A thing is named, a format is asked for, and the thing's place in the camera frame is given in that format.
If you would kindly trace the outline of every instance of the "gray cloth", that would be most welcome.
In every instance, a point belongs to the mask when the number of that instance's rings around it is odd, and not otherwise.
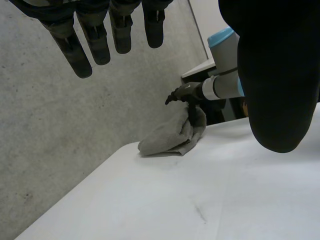
[[[183,156],[197,144],[206,125],[206,114],[201,108],[196,107],[194,126],[189,122],[188,108],[182,108],[143,139],[138,149],[143,156],[159,153],[178,153]]]

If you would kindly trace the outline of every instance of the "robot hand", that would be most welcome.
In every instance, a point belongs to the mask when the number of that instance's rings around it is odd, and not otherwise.
[[[172,101],[182,101],[195,104],[201,97],[198,96],[198,86],[201,86],[200,82],[189,82],[183,84],[174,90],[166,99],[165,105],[168,105]]]
[[[104,19],[109,11],[115,49],[131,50],[131,14],[142,2],[148,45],[158,48],[164,40],[165,8],[173,0],[10,0],[31,18],[38,19],[51,33],[75,74],[87,78],[92,67],[74,30],[74,12],[80,22],[94,61],[110,62]]]

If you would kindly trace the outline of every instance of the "concrete wall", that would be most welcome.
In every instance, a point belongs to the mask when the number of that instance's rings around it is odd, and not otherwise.
[[[78,78],[42,25],[0,1],[0,238],[13,240],[121,146],[170,118],[180,75],[206,55],[187,0],[166,11],[164,44],[147,45],[133,13],[132,50]]]

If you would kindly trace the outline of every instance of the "white tabletop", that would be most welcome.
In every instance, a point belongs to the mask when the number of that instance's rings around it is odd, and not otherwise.
[[[17,240],[319,240],[320,108],[292,153],[248,119],[208,127],[185,156],[126,145]]]
[[[192,68],[190,71],[187,71],[186,73],[184,73],[181,77],[182,78],[186,78],[186,77],[189,77],[189,76],[191,76],[193,74],[197,74],[197,73],[202,72],[204,70],[213,68],[215,66],[216,66],[216,63],[215,63],[214,59],[213,58],[209,58],[208,60],[204,61],[200,65],[198,65],[198,66]]]

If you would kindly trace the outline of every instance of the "folded rag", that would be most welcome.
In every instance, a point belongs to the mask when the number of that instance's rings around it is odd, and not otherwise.
[[[182,108],[168,122],[158,126],[139,143],[141,155],[178,153],[183,156],[189,152],[197,144],[207,125],[204,111],[196,107],[194,112],[195,121],[192,125],[188,108]]]

